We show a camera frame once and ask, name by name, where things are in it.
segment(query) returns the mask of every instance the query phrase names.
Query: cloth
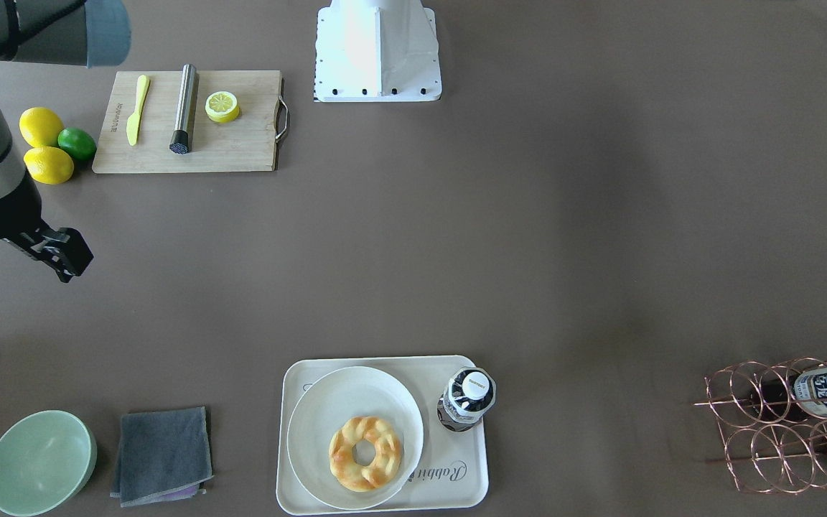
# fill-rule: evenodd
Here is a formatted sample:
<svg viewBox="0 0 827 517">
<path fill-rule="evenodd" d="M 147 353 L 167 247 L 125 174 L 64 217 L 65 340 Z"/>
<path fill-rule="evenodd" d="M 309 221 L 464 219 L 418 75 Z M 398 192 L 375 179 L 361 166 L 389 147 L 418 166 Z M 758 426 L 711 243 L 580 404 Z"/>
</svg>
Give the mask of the cloth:
<svg viewBox="0 0 827 517">
<path fill-rule="evenodd" d="M 210 478 L 204 406 L 122 416 L 111 490 L 121 507 L 190 498 Z"/>
</svg>

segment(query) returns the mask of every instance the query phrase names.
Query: mint green bowl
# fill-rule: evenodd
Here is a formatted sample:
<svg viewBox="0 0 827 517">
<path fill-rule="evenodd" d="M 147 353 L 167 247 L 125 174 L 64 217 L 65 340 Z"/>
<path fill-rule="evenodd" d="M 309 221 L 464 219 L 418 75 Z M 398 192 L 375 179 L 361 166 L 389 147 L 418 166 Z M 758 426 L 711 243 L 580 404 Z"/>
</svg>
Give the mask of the mint green bowl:
<svg viewBox="0 0 827 517">
<path fill-rule="evenodd" d="M 96 458 L 95 437 L 77 416 L 26 416 L 0 438 L 0 510 L 30 517 L 56 508 L 82 490 Z"/>
</svg>

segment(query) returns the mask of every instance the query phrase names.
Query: wooden cutting board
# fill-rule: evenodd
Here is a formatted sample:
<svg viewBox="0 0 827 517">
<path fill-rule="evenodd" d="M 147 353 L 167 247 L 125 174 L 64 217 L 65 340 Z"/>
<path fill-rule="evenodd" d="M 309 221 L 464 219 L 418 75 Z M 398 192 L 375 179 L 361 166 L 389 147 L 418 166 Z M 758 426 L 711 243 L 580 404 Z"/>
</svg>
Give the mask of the wooden cutting board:
<svg viewBox="0 0 827 517">
<path fill-rule="evenodd" d="M 151 79 L 142 106 L 139 140 L 127 141 L 127 119 L 136 108 L 136 80 Z M 96 173 L 246 172 L 276 170 L 276 116 L 282 73 L 261 70 L 197 70 L 191 150 L 175 154 L 168 145 L 177 115 L 181 71 L 117 72 L 101 126 Z M 206 98 L 225 90 L 238 98 L 240 115 L 217 124 L 206 116 Z"/>
</svg>

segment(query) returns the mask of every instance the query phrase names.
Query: metal muddler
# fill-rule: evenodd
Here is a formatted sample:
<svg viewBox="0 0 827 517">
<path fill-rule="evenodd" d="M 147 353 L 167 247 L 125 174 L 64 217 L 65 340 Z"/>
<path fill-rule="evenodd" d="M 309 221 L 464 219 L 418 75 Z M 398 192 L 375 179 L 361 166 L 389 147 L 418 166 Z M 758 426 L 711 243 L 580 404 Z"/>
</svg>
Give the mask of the metal muddler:
<svg viewBox="0 0 827 517">
<path fill-rule="evenodd" d="M 194 65 L 187 63 L 181 75 L 181 91 L 177 98 L 177 115 L 174 117 L 174 133 L 171 135 L 171 144 L 168 148 L 178 154 L 190 152 L 190 128 L 191 116 L 193 114 L 194 102 L 194 81 L 197 77 L 197 69 Z"/>
</svg>

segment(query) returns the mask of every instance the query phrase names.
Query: white tray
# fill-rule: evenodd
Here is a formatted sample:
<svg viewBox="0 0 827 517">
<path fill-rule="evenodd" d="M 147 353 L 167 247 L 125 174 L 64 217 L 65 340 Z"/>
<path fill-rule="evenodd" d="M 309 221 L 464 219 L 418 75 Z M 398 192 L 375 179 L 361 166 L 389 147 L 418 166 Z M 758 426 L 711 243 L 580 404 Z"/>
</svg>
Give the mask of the white tray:
<svg viewBox="0 0 827 517">
<path fill-rule="evenodd" d="M 286 454 L 286 428 L 299 397 L 325 374 L 347 366 L 370 366 L 390 373 L 410 390 L 424 422 L 423 454 L 407 483 L 380 506 L 358 511 L 436 510 L 468 508 L 487 495 L 487 449 L 483 422 L 465 432 L 451 432 L 439 423 L 436 403 L 449 379 L 472 360 L 460 355 L 373 357 L 364 359 L 300 360 L 283 377 L 279 416 L 279 461 L 276 462 L 276 500 L 292 515 L 355 513 L 320 503 L 299 484 Z"/>
</svg>

